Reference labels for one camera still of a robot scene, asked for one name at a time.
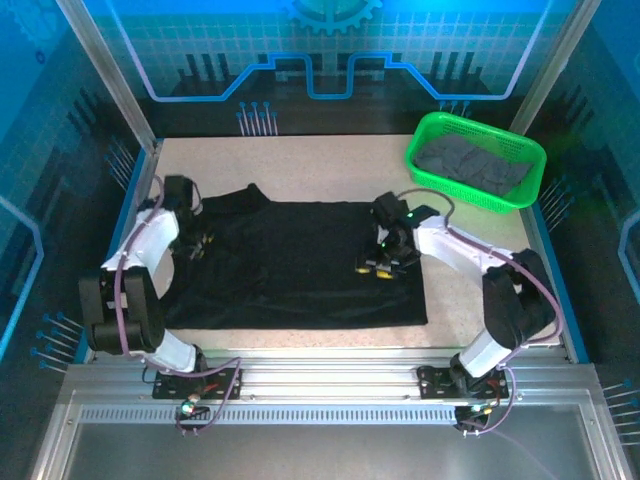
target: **green plastic basket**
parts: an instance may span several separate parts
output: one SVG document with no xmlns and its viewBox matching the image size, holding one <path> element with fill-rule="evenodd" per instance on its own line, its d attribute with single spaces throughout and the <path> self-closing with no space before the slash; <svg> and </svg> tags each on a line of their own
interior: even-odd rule
<svg viewBox="0 0 640 480">
<path fill-rule="evenodd" d="M 414 156 L 424 144 L 449 133 L 462 135 L 474 145 L 509 162 L 531 162 L 533 166 L 520 185 L 504 197 L 499 197 L 455 180 L 426 172 L 413 164 Z M 411 170 L 413 180 L 420 185 L 493 212 L 509 213 L 513 209 L 530 206 L 538 197 L 544 166 L 547 163 L 547 154 L 540 145 L 529 138 L 450 113 L 435 112 L 425 115 L 420 120 L 407 149 L 406 162 Z"/>
</svg>

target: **gear graphic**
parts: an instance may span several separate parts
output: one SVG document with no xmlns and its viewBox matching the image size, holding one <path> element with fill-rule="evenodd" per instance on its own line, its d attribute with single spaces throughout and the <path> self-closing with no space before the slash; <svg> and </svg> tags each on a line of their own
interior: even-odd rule
<svg viewBox="0 0 640 480">
<path fill-rule="evenodd" d="M 35 45 L 51 40 L 58 28 L 54 0 L 4 0 L 0 12 L 13 14 L 20 31 Z"/>
<path fill-rule="evenodd" d="M 301 28 L 310 27 L 314 34 L 325 31 L 347 33 L 348 27 L 360 28 L 362 20 L 373 18 L 373 9 L 382 7 L 381 0 L 285 0 L 290 19 Z"/>
</svg>

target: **white robotic arm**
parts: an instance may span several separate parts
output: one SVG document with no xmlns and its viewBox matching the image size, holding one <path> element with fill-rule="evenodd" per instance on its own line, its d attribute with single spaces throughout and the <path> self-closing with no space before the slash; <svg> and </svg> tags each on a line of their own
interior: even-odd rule
<svg viewBox="0 0 640 480">
<path fill-rule="evenodd" d="M 130 354 L 171 372 L 190 373 L 196 369 L 199 349 L 164 328 L 164 315 L 151 280 L 164 253 L 180 236 L 179 223 L 184 227 L 193 219 L 190 185 L 190 180 L 184 177 L 167 178 L 164 205 L 170 205 L 171 209 L 160 208 L 148 224 L 146 219 L 152 207 L 139 211 L 136 224 L 118 251 L 99 272 L 80 279 L 87 341 L 93 350 L 123 353 L 116 322 L 114 281 L 118 265 L 125 256 L 120 304 Z M 138 234 L 125 251 L 136 231 Z M 192 243 L 194 248 L 201 247 L 200 242 Z"/>
<path fill-rule="evenodd" d="M 551 291 L 535 252 L 513 253 L 492 247 L 447 225 L 446 217 L 430 207 L 409 211 L 392 192 L 375 200 L 372 213 L 379 230 L 377 244 L 358 259 L 357 271 L 375 270 L 379 277 L 392 279 L 421 255 L 429 255 L 471 278 L 482 289 L 485 328 L 452 360 L 452 367 L 455 363 L 465 375 L 475 379 L 486 375 L 553 321 L 555 313 L 549 302 L 504 261 L 507 258 L 518 263 Z"/>
</svg>

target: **gray cloth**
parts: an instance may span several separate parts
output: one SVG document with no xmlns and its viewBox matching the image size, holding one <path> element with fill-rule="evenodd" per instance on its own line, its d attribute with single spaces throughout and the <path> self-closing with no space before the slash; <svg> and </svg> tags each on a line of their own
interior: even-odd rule
<svg viewBox="0 0 640 480">
<path fill-rule="evenodd" d="M 529 173 L 533 163 L 510 163 L 469 142 L 448 134 L 424 145 L 413 157 L 416 167 L 500 197 Z"/>
</svg>

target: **vent slot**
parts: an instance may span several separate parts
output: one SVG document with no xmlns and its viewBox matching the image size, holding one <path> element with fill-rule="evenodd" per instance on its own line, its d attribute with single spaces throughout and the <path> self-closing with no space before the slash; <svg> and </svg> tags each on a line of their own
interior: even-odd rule
<svg viewBox="0 0 640 480">
<path fill-rule="evenodd" d="M 85 405 L 82 423 L 172 424 L 175 405 Z M 185 425 L 206 423 L 212 411 Z M 218 418 L 222 425 L 451 425 L 450 406 L 376 405 L 228 405 Z"/>
</svg>

